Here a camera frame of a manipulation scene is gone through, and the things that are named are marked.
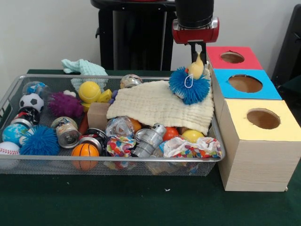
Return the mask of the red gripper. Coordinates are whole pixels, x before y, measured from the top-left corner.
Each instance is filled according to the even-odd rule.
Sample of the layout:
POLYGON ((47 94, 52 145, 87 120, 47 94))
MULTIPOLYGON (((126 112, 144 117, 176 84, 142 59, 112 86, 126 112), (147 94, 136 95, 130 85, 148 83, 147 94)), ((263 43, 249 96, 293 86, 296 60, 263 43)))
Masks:
MULTIPOLYGON (((177 44, 189 44, 190 42, 201 42, 200 57, 203 64, 207 64, 206 43, 216 42, 219 35, 219 18, 214 16, 212 21, 205 27, 198 29, 188 29, 179 25, 175 19, 172 23, 172 34, 177 44)), ((198 56, 196 44, 191 43, 191 62, 195 62, 198 56)))

